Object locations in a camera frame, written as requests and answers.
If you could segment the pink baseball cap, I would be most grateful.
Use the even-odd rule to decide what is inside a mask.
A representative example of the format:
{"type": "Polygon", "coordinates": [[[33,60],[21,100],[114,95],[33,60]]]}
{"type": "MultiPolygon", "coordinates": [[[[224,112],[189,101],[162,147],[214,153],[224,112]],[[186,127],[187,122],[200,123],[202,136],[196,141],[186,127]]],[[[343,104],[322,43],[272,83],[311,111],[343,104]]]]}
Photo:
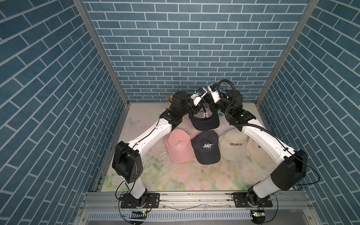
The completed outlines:
{"type": "Polygon", "coordinates": [[[190,135],[181,129],[174,129],[164,138],[164,145],[170,160],[175,164],[188,162],[194,157],[190,135]]]}

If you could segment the black cap front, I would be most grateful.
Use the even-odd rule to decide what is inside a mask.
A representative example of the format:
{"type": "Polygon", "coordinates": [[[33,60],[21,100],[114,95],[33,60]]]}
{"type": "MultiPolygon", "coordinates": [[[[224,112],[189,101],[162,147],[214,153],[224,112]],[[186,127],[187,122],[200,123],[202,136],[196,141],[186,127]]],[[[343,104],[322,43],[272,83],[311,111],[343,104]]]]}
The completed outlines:
{"type": "Polygon", "coordinates": [[[202,165],[212,165],[221,160],[218,135],[214,130],[203,131],[191,140],[197,161],[202,165]]]}

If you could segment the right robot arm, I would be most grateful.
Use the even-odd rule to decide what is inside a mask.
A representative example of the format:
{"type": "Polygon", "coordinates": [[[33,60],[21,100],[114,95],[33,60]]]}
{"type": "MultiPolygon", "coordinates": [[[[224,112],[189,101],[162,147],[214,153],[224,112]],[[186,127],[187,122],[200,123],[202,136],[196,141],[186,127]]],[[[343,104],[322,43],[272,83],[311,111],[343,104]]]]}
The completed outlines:
{"type": "Polygon", "coordinates": [[[289,190],[306,176],[307,153],[296,151],[266,130],[252,113],[235,104],[236,96],[224,97],[217,88],[208,86],[205,101],[223,112],[230,125],[260,145],[277,166],[268,177],[248,190],[247,200],[251,205],[258,206],[269,195],[289,190]]]}

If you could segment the beige Colorado cap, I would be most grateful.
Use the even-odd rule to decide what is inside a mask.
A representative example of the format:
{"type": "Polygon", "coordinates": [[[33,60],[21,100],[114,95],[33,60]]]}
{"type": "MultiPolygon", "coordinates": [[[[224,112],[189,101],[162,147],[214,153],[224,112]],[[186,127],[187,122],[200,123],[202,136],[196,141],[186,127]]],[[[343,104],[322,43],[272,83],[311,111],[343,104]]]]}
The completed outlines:
{"type": "Polygon", "coordinates": [[[232,129],[219,137],[221,156],[229,161],[241,161],[247,156],[248,136],[238,129],[232,129]]]}
{"type": "Polygon", "coordinates": [[[252,138],[248,139],[246,148],[257,163],[269,165],[274,162],[270,155],[252,138]]]}

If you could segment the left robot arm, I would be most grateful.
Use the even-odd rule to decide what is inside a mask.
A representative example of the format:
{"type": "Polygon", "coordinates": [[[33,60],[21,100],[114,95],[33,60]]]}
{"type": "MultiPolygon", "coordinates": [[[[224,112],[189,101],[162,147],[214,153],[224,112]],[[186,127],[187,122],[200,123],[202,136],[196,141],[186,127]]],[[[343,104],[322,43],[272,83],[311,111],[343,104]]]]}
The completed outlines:
{"type": "Polygon", "coordinates": [[[189,112],[199,112],[202,108],[200,103],[207,93],[205,88],[199,88],[192,95],[184,91],[176,92],[171,105],[161,113],[156,123],[137,138],[129,142],[120,141],[116,145],[112,168],[124,179],[128,196],[138,201],[139,205],[143,205],[147,195],[147,189],[140,179],[143,172],[142,157],[158,140],[177,128],[183,116],[189,112]]]}

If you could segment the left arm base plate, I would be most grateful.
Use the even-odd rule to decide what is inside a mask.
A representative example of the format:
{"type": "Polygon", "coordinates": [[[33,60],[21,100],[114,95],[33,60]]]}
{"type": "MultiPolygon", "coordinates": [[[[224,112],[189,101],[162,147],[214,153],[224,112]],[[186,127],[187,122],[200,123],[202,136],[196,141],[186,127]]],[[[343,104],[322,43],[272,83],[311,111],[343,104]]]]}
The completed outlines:
{"type": "Polygon", "coordinates": [[[122,197],[122,209],[135,209],[135,208],[158,208],[160,201],[160,193],[147,193],[145,192],[139,199],[134,198],[131,194],[125,193],[122,197]]]}

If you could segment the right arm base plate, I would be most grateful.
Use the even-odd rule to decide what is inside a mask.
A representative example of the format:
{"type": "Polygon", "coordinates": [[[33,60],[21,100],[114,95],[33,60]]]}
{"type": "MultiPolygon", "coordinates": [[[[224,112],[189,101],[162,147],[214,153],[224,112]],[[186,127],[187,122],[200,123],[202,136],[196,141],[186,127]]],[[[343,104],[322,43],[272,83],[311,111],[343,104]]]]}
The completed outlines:
{"type": "Polygon", "coordinates": [[[230,197],[233,199],[236,208],[271,208],[273,207],[272,201],[269,196],[266,198],[258,198],[254,193],[248,192],[234,192],[230,197]]]}

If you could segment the black cap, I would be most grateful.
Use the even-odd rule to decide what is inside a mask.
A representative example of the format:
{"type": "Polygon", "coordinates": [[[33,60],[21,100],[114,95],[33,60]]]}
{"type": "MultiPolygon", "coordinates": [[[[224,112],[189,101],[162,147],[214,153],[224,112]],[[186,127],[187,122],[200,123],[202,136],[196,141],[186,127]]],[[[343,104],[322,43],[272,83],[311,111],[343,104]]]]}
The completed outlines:
{"type": "Polygon", "coordinates": [[[196,114],[189,112],[188,116],[194,128],[199,131],[216,129],[220,125],[217,110],[210,109],[208,103],[202,104],[200,112],[196,114]]]}
{"type": "Polygon", "coordinates": [[[214,130],[203,131],[191,140],[197,161],[202,165],[212,165],[221,160],[218,135],[214,130]]]}

